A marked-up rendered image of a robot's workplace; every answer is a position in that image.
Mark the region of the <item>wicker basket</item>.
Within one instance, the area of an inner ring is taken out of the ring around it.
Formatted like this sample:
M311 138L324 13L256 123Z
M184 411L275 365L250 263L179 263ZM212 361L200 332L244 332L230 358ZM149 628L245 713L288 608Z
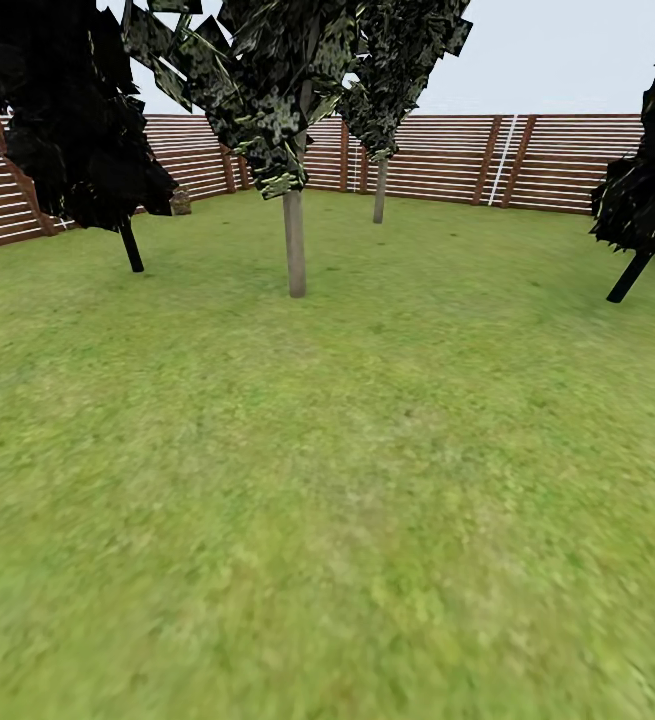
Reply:
M190 189L185 187L172 191L174 196L170 198L170 205L176 215L190 215L191 203L189 191Z

